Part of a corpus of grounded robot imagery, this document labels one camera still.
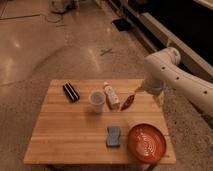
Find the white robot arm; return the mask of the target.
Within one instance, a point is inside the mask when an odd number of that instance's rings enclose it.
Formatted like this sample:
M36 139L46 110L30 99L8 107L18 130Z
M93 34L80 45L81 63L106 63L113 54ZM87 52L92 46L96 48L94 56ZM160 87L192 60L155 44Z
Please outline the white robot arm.
M148 55L144 61L146 75L141 84L142 89L158 96L167 83L213 117L213 83L180 69L180 60L180 52L174 47Z

